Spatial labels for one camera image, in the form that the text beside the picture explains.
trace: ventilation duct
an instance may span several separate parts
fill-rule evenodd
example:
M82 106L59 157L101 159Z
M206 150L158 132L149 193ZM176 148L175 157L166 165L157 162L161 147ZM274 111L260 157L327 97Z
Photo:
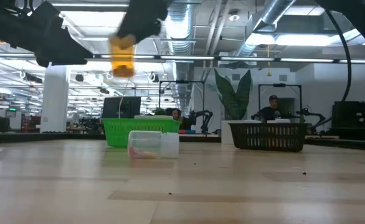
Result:
M295 3L296 0L267 0L264 4L264 8L257 15L251 15L247 23L246 32L250 36L253 31L259 29L270 29L275 30L277 22L286 13L290 6ZM244 42L238 50L235 51L234 56L236 57L249 57L250 54L255 50L257 45L250 45ZM236 69L238 67L249 67L244 62L235 62L223 67L229 67Z
M190 39L192 36L193 8L190 4L174 3L170 5L169 16L166 19L166 33L168 38L178 41L169 42L169 50L173 55L191 55L192 42L182 40ZM173 63L173 75L175 80L192 80L193 63ZM177 84L177 94L181 111L186 111L189 105L189 93L192 85Z

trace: ceiling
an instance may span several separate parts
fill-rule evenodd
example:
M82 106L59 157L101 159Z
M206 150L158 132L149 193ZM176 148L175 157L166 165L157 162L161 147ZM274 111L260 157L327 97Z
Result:
M190 2L193 7L193 36L186 41L193 43L193 54L204 55L207 44L207 38L211 31L211 24L214 19L220 21L224 9L227 7L222 5L220 14L215 15L216 0L177 0L181 2ZM109 7L105 12L98 12L98 8L90 4L125 4L126 0L101 0L101 1L66 1L53 0L50 1L54 5L60 5L60 9L68 9L69 11L61 11L64 18L64 26L68 27L70 35L77 40L82 46L95 54L109 54L107 38L114 33L121 22L124 12L117 12ZM61 5L86 4L82 7L62 7ZM40 4L40 0L35 2L35 6ZM264 1L261 0L235 0L231 1L228 8L238 9L237 21L225 20L224 26L220 33L220 38L215 47L214 54L229 53L236 51L247 39L247 31L245 28L248 24L250 15L261 12ZM294 32L302 34L307 31L307 27L296 19L300 16L303 19L314 20L314 18L322 19L323 10L314 5L313 1L297 0L287 13L278 22L278 28L273 37L277 38L286 32ZM346 25L346 31L349 32L354 28L348 21L341 19L341 24ZM325 29L332 38L333 30ZM143 55L167 55L170 54L169 43L171 39L166 33L165 27L157 37L150 37L138 44L136 54ZM355 36L348 40L350 44L350 52L352 58L365 58L365 40L361 36ZM28 52L24 49L13 49L7 43L0 44L0 52ZM287 58L344 58L343 48L338 44L336 46L295 46L282 45L272 43L270 45L259 45L255 48L253 56L258 57L287 57ZM136 75L127 83L125 79L113 78L109 75L111 66L109 62L90 61L86 65L72 65L72 75L70 79L69 91L69 114L81 112L82 114L99 115L102 107L103 98L106 96L121 96L124 89L127 96L142 96L143 105L141 111L143 113L153 110L157 106L157 96L159 87L158 83L149 80L148 75L157 74L160 80L175 80L175 71L173 71L173 63L136 63ZM202 63L195 63L194 66L201 67ZM267 67L268 63L258 63L252 68ZM271 67L290 68L296 71L305 66L304 63L272 63ZM0 107L8 105L22 106L26 113L40 113L42 103L42 85L31 83L23 79L25 73L41 78L44 81L45 68L40 67L34 60L8 60L0 58ZM76 81L76 75L83 75L84 81ZM202 74L194 74L193 78L199 80ZM102 86L107 89L110 94L103 94L97 88ZM162 96L162 106L178 107L180 95L177 93L177 87L169 86Z

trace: black frame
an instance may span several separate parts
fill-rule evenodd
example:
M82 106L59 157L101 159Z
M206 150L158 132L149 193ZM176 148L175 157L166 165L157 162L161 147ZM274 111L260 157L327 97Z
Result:
M162 91L162 83L175 83L175 84L188 84L188 83L202 83L202 110L205 110L205 81L159 81L159 108L161 103L161 91ZM205 117L202 116L202 125L205 123Z
M295 86L299 88L299 100L300 100L300 111L301 109L303 109L303 100L301 98L301 85L289 85L289 84L284 84L284 83L279 83L279 84L258 84L258 110L261 110L261 102L260 102L260 89L262 86L272 86L275 88L285 88L286 86Z

